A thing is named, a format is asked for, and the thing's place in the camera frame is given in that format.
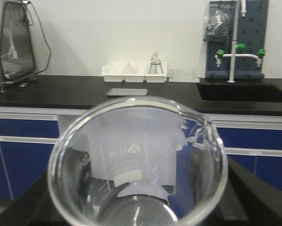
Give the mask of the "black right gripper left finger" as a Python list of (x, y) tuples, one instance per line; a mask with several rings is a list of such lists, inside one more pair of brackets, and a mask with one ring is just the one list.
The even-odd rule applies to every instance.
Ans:
[(62, 226), (63, 218), (51, 200), (45, 172), (0, 213), (0, 226)]

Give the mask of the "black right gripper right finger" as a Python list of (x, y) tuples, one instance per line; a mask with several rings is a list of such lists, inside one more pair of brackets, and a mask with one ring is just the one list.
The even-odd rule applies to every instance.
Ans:
[(282, 226), (282, 191), (228, 157), (228, 182), (214, 217), (217, 226)]

